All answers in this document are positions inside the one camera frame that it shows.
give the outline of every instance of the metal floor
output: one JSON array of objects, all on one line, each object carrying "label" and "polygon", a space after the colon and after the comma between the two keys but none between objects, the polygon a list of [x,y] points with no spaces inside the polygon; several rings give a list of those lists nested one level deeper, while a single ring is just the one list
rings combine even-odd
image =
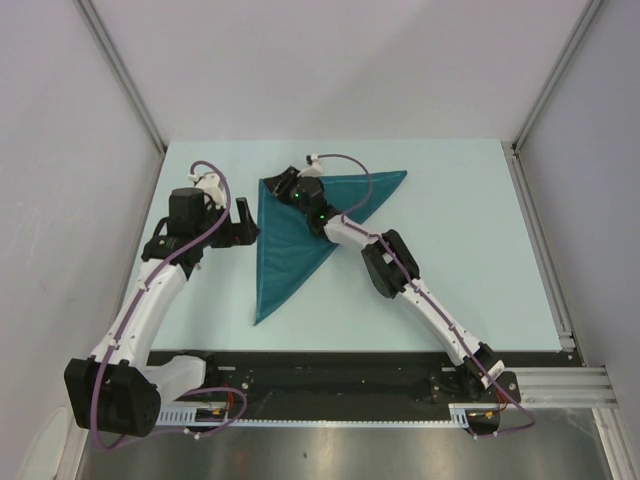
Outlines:
[{"label": "metal floor", "polygon": [[[590,410],[542,410],[538,425],[498,439],[461,430],[232,428],[194,441],[150,437],[115,452],[89,447],[77,480],[611,479]],[[506,423],[520,421],[509,412]]]}]

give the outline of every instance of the cable clip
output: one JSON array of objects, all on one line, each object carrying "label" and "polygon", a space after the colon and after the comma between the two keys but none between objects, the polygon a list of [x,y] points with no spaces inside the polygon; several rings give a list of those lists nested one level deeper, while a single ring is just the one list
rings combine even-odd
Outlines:
[{"label": "cable clip", "polygon": [[307,155],[307,165],[309,166],[298,174],[299,177],[319,177],[324,175],[324,166],[317,153]]},{"label": "cable clip", "polygon": [[202,175],[198,173],[190,173],[189,175],[187,175],[187,180],[191,180],[193,182],[194,187],[198,184],[201,178],[202,178]]}]

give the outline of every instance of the white wall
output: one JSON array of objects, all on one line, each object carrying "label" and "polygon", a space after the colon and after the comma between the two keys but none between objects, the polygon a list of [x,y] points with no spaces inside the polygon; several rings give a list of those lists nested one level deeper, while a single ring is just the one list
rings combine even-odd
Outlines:
[{"label": "white wall", "polygon": [[159,165],[73,2],[3,2],[1,478],[106,331]]},{"label": "white wall", "polygon": [[640,447],[640,3],[608,2],[523,163],[589,362]]},{"label": "white wall", "polygon": [[96,0],[171,140],[513,140],[586,0]]}]

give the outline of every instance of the metal frame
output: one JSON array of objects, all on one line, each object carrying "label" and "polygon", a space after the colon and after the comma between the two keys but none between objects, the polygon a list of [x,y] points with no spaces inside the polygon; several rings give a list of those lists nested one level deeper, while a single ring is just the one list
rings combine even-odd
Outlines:
[{"label": "metal frame", "polygon": [[558,84],[564,78],[567,68],[571,65],[571,61],[582,45],[587,32],[590,30],[606,1],[607,0],[589,0],[589,3],[583,10],[582,16],[578,20],[578,23],[576,23],[573,32],[571,32],[569,40],[567,40],[567,43],[564,45],[564,48],[560,53],[560,57],[551,69],[551,73],[542,87],[542,91],[538,95],[538,98],[533,104],[533,108],[529,111],[522,128],[513,142],[514,150],[516,152],[520,152],[522,150],[522,146],[527,141],[529,133],[531,133],[534,125],[544,112],[545,107],[549,103],[553,93],[556,91]]},{"label": "metal frame", "polygon": [[[181,405],[173,403],[163,408],[158,416],[157,426],[160,427],[215,427],[218,422],[203,422],[196,420],[198,408],[224,408],[221,402],[202,403],[200,405]],[[296,427],[296,428],[467,428],[469,422],[466,412],[462,408],[449,408],[450,420],[416,421],[416,422],[336,422],[336,421],[297,421],[297,420],[246,420],[238,419],[232,427]]]},{"label": "metal frame", "polygon": [[615,408],[604,368],[514,368],[527,408]]},{"label": "metal frame", "polygon": [[542,276],[542,283],[547,293],[547,300],[551,307],[551,314],[556,324],[556,330],[560,337],[560,344],[563,350],[570,352],[574,349],[578,349],[580,352],[579,343],[576,342],[575,332],[567,303],[560,287],[558,275],[556,273],[555,266],[551,254],[549,253],[549,246],[547,244],[546,237],[542,230],[540,223],[540,217],[536,210],[533,198],[531,196],[531,190],[527,183],[527,179],[522,169],[520,162],[520,156],[516,154],[510,146],[503,146],[505,157],[507,159],[507,166],[509,173],[511,174],[511,180],[516,190],[518,202],[520,203],[520,210],[529,232],[529,239],[531,246],[533,247],[533,253],[540,269]]},{"label": "metal frame", "polygon": [[127,100],[129,100],[131,107],[142,122],[149,139],[158,151],[160,158],[164,159],[167,146],[162,140],[160,131],[151,117],[147,106],[142,100],[142,96],[133,82],[127,67],[122,61],[122,57],[120,57],[113,40],[111,40],[111,36],[104,26],[96,7],[93,5],[91,0],[74,0],[74,3],[78,7],[80,15],[95,38],[98,47],[104,54],[104,58],[118,80],[118,83],[122,87]]},{"label": "metal frame", "polygon": [[614,480],[640,477],[640,465],[635,453],[630,448],[631,439],[624,426],[620,410],[595,409],[593,416]]}]

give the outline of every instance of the fabric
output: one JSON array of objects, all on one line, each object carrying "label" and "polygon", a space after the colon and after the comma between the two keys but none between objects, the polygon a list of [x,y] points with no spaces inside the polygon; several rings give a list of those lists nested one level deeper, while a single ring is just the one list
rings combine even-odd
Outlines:
[{"label": "fabric", "polygon": [[[369,201],[349,214],[363,223],[398,188],[406,170],[371,174],[373,191]],[[366,175],[322,177],[325,196],[338,210],[344,211],[364,198],[369,188]],[[254,325],[276,311],[329,258],[337,245],[314,237],[304,215],[280,203],[259,182],[257,255],[257,307]]]}]

